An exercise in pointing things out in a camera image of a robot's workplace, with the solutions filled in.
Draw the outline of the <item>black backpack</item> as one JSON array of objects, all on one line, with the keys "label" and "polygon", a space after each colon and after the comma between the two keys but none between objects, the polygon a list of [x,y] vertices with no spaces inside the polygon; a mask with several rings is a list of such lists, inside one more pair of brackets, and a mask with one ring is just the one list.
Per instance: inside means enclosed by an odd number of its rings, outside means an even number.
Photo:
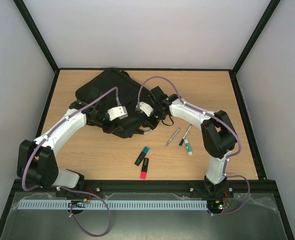
[{"label": "black backpack", "polygon": [[82,113],[86,115],[86,124],[88,126],[100,127],[104,133],[113,134],[123,139],[131,138],[134,134],[150,134],[152,130],[145,126],[146,114],[136,110],[138,94],[140,94],[140,100],[142,102],[149,104],[151,107],[154,106],[149,97],[150,91],[145,87],[139,91],[141,84],[133,80],[130,75],[123,70],[108,68],[91,81],[81,86],[76,90],[76,100],[70,104],[69,108],[79,110],[113,87],[118,88],[119,102],[122,106],[126,107],[128,125],[130,126],[129,130],[105,131],[105,121],[109,120],[107,111],[118,105],[115,91],[109,93],[93,106],[82,111]]}]

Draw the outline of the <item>green marker pen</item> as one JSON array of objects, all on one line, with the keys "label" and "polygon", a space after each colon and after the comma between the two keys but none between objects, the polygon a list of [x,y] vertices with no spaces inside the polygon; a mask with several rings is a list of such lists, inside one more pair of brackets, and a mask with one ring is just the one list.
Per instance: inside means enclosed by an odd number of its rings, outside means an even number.
[{"label": "green marker pen", "polygon": [[175,136],[180,132],[180,128],[177,128],[176,131],[172,134],[172,136],[169,138],[169,140],[166,142],[165,146],[167,147],[175,138]]}]

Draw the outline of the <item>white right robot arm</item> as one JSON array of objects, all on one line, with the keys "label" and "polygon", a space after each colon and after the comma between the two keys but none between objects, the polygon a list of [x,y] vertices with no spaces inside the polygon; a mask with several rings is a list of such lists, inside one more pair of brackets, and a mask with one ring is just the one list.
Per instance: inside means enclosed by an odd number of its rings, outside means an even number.
[{"label": "white right robot arm", "polygon": [[209,154],[209,167],[204,176],[204,188],[211,196],[218,195],[225,186],[226,168],[232,151],[240,139],[228,114],[223,111],[208,111],[184,100],[178,93],[164,94],[160,87],[149,93],[152,103],[137,97],[136,109],[147,115],[146,122],[154,129],[167,116],[180,118],[201,130],[203,145]]}]

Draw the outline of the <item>blue highlighter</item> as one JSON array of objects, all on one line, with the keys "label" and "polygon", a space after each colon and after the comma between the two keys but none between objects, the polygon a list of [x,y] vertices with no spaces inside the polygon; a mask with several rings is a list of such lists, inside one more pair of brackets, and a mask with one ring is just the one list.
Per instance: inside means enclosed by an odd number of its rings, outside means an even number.
[{"label": "blue highlighter", "polygon": [[143,148],[143,150],[141,151],[141,153],[138,155],[136,161],[134,162],[134,164],[136,166],[139,166],[141,164],[141,162],[144,160],[145,156],[147,155],[147,153],[149,152],[150,148],[148,146],[145,146]]}]

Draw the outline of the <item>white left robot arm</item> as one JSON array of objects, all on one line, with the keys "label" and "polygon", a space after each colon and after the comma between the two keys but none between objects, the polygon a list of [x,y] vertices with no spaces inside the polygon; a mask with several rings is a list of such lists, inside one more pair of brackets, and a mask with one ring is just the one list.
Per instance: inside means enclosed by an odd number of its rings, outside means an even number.
[{"label": "white left robot arm", "polygon": [[22,188],[29,192],[35,188],[75,188],[81,174],[68,169],[59,169],[56,156],[63,145],[87,124],[92,104],[76,100],[64,116],[48,131],[33,141],[24,140],[19,146],[18,176]]}]

